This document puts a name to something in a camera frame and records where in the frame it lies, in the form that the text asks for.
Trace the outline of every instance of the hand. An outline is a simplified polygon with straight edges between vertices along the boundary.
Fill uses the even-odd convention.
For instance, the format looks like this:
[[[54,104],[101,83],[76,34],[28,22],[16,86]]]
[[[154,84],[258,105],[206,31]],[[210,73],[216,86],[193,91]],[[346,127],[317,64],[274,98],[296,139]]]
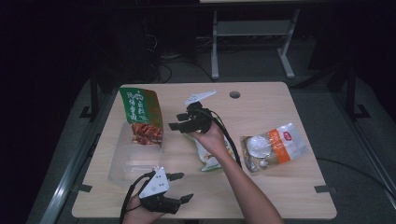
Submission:
[[[138,195],[134,195],[128,202],[127,210],[134,209],[125,213],[123,224],[149,224],[154,220],[162,217],[165,213],[150,212],[140,206]]]
[[[227,148],[225,147],[224,133],[213,121],[209,131],[206,133],[193,132],[189,133],[189,136],[195,138],[208,152],[210,152],[216,158],[230,156]]]

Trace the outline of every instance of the white metal frame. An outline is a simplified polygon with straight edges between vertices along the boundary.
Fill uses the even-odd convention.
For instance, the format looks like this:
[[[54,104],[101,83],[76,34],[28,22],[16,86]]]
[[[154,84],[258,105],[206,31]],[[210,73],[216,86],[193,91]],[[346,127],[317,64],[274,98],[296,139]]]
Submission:
[[[218,21],[218,12],[213,14],[213,45],[212,45],[212,78],[219,79],[218,36],[231,35],[284,35],[286,37],[282,48],[277,49],[279,59],[285,69],[287,78],[293,79],[287,52],[294,33],[294,28],[300,9],[294,10],[291,20],[284,21]]]

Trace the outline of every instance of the green snack package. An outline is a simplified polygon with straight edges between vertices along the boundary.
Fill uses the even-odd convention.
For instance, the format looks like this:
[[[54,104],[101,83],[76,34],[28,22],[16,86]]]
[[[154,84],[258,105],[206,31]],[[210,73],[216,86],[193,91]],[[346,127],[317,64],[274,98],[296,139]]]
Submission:
[[[140,145],[163,141],[163,116],[157,93],[139,88],[120,88],[125,116],[133,130],[134,142]]]

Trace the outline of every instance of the orange label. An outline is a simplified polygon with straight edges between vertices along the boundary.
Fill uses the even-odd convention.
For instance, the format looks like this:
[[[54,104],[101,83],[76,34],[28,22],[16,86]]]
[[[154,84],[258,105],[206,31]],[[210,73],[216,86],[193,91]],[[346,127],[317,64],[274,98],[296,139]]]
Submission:
[[[277,129],[272,130],[268,134],[279,163],[290,161],[289,153],[286,150],[285,145],[283,145],[282,139],[280,138],[280,134]]]

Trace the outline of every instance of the table hole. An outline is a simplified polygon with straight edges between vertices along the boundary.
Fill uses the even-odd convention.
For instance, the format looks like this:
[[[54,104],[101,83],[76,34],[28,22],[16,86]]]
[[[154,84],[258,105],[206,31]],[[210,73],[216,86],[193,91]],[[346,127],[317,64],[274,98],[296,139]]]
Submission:
[[[239,97],[241,97],[241,93],[239,93],[239,91],[231,91],[230,97],[233,99],[238,99]]]

